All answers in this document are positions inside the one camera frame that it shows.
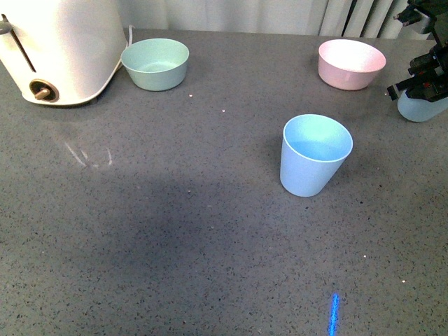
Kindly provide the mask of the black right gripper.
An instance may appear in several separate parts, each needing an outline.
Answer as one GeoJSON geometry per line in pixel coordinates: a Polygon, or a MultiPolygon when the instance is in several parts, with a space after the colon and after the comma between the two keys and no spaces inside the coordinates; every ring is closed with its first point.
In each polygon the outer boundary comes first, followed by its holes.
{"type": "Polygon", "coordinates": [[[393,17],[404,27],[414,26],[419,34],[432,34],[435,45],[425,55],[409,62],[410,78],[387,88],[398,98],[404,91],[410,99],[438,102],[447,97],[447,2],[408,1],[405,10],[393,17]]]}

